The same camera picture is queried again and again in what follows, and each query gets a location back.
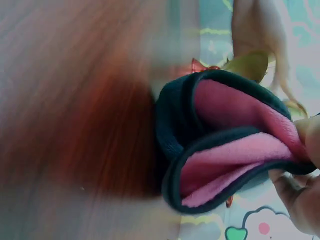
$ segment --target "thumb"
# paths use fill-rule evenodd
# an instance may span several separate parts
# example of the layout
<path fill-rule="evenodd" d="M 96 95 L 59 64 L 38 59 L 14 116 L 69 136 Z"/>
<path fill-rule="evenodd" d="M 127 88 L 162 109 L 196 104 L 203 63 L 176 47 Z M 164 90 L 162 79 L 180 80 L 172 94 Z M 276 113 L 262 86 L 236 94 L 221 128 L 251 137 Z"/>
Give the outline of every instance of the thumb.
<path fill-rule="evenodd" d="M 295 183 L 293 178 L 286 176 L 281 170 L 270 170 L 269 177 L 274 184 L 277 194 L 290 213 L 296 199 L 302 192 L 301 187 Z"/>

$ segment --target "finger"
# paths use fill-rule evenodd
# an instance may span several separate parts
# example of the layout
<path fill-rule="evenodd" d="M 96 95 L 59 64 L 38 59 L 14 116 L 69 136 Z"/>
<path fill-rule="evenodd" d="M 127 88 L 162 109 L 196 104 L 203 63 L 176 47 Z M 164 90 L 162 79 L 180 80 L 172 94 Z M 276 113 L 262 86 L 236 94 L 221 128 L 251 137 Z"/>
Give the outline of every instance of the finger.
<path fill-rule="evenodd" d="M 310 119 L 301 119 L 294 122 L 298 135 L 303 144 L 306 144 L 306 133 L 310 125 Z"/>
<path fill-rule="evenodd" d="M 317 177 L 307 174 L 307 175 L 292 175 L 294 180 L 299 184 L 302 188 L 311 188 L 315 182 Z"/>
<path fill-rule="evenodd" d="M 269 177 L 284 206 L 291 210 L 301 193 L 301 188 L 294 183 L 293 178 L 285 176 L 281 170 L 270 170 Z"/>

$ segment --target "wood grain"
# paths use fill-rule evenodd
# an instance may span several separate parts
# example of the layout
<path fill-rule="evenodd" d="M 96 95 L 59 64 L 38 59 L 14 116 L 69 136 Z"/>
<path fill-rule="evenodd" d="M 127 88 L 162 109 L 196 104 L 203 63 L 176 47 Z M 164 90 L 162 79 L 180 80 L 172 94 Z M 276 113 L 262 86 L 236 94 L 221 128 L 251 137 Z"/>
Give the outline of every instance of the wood grain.
<path fill-rule="evenodd" d="M 180 217 L 156 191 L 148 86 L 169 6 L 0 1 L 2 240 L 176 239 Z"/>

